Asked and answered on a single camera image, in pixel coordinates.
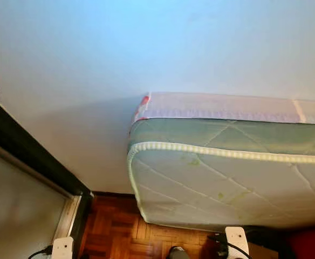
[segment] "stain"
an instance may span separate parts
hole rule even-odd
[[[232,198],[229,202],[227,202],[228,205],[233,205],[233,203],[239,201],[240,199],[244,198],[246,195],[252,193],[254,190],[249,189],[244,192],[241,192],[240,194],[236,195],[234,198]]]
[[[193,158],[192,161],[188,163],[188,165],[191,165],[191,166],[198,166],[199,164],[200,164],[200,161],[196,158]]]

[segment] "parquet floor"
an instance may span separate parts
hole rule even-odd
[[[136,200],[96,196],[88,216],[80,255],[90,259],[165,259],[171,246],[183,246],[191,259],[214,259],[217,244],[209,232],[147,224]]]

